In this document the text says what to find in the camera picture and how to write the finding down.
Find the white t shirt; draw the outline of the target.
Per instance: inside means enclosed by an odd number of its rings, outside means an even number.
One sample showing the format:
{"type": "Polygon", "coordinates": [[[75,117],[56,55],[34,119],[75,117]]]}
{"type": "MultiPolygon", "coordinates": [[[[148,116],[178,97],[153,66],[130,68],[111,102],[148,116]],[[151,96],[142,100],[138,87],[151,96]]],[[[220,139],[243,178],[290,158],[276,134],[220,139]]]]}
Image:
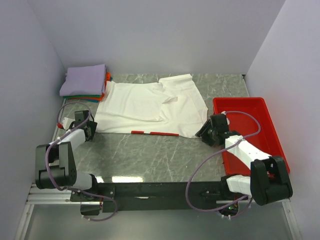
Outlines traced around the white t shirt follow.
{"type": "Polygon", "coordinates": [[[207,121],[208,108],[190,74],[153,83],[109,81],[98,104],[98,133],[180,136],[195,138],[207,121]]]}

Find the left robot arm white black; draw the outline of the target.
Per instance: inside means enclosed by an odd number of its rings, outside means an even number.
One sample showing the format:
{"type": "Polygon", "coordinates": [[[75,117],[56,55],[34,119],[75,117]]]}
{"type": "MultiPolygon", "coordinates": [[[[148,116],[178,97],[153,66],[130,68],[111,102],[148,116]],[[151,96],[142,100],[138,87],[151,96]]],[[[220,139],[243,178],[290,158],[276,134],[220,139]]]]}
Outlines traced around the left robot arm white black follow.
{"type": "Polygon", "coordinates": [[[38,189],[67,188],[82,191],[88,201],[96,200],[100,188],[94,175],[77,171],[74,150],[94,138],[97,122],[89,110],[76,111],[65,134],[35,150],[35,184],[38,189]]]}

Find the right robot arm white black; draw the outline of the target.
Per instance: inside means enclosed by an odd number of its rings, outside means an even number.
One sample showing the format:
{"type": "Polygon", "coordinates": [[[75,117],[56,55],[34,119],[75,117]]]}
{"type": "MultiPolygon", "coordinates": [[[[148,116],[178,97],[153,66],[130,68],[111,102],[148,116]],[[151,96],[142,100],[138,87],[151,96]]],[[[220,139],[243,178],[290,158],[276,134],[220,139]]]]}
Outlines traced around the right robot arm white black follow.
{"type": "Polygon", "coordinates": [[[261,126],[254,133],[241,135],[229,129],[227,113],[211,115],[196,137],[209,146],[224,146],[222,152],[228,152],[238,158],[250,171],[249,176],[236,173],[228,176],[219,187],[222,198],[230,200],[237,193],[247,195],[260,206],[289,199],[293,196],[286,162],[281,156],[272,156],[248,142],[248,138],[260,133],[261,126]]]}

